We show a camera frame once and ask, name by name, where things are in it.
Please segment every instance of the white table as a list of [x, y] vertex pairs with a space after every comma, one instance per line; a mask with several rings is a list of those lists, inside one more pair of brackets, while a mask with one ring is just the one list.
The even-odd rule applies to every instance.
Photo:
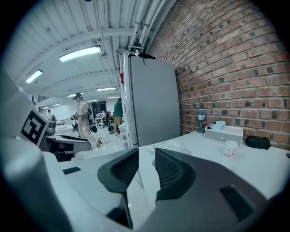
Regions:
[[[289, 151], [270, 147], [268, 150], [254, 149], [244, 143], [234, 157], [224, 157], [224, 144], [204, 139], [204, 134], [192, 132], [167, 141], [179, 147], [169, 150], [182, 150], [188, 155], [219, 163], [256, 187], [266, 199], [281, 192], [290, 174]], [[160, 190], [159, 177], [152, 165], [155, 158], [150, 155], [153, 145], [139, 148], [139, 170], [144, 190], [151, 210], [155, 208], [156, 193]]]

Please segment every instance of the ceiling beam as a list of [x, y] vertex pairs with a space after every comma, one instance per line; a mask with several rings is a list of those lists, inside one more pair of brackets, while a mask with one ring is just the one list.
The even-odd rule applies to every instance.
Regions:
[[118, 75], [118, 74], [119, 74], [118, 70], [112, 70], [112, 71], [93, 72], [93, 73], [80, 75], [80, 76], [75, 77], [73, 79], [68, 79], [66, 81], [63, 81], [63, 82], [60, 82], [60, 83], [53, 84], [53, 85], [49, 86], [48, 88], [43, 90], [43, 94], [48, 93], [52, 88], [55, 88], [55, 87], [58, 88], [58, 87], [61, 87], [61, 86], [65, 85], [65, 84], [68, 84], [68, 83], [69, 84], [76, 83], [76, 82], [83, 81], [85, 79], [92, 78], [92, 77], [106, 77], [106, 76]]
[[[33, 73], [37, 70], [37, 66], [41, 64], [42, 62], [45, 62], [48, 58], [56, 54], [57, 52], [65, 49], [66, 47], [72, 46], [74, 44], [77, 44], [82, 41], [90, 40], [90, 39], [96, 39], [99, 37], [110, 37], [110, 36], [132, 36], [133, 35], [134, 28], [107, 28], [107, 29], [101, 29], [96, 31], [89, 31], [83, 34], [78, 34], [76, 36], [73, 36], [71, 38], [68, 38], [51, 48], [49, 48], [47, 51], [43, 52], [41, 55], [39, 55], [33, 62], [31, 62], [25, 70], [16, 78], [16, 83], [19, 83], [20, 81], [23, 81], [24, 79], [27, 79], [29, 74]], [[140, 36], [142, 33], [142, 30], [139, 30], [138, 35]]]

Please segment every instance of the gray refrigerator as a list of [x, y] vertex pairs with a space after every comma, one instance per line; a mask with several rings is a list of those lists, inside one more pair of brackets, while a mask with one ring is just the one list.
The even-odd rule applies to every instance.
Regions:
[[173, 65], [124, 55], [123, 72], [122, 102], [129, 147], [178, 137], [179, 100]]

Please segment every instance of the black pouch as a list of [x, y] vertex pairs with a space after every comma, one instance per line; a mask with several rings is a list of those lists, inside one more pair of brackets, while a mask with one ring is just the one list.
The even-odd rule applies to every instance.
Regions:
[[267, 137], [248, 136], [245, 143], [248, 147], [252, 148], [268, 150], [271, 147], [270, 140]]

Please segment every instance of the green lamp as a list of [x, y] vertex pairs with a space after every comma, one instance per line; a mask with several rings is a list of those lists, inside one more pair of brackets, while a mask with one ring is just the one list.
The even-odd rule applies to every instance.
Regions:
[[205, 113], [202, 111], [198, 111], [197, 112], [197, 116], [198, 116], [198, 123], [199, 123], [199, 128], [196, 131], [197, 133], [204, 133], [204, 129], [203, 129], [203, 121], [205, 118]]

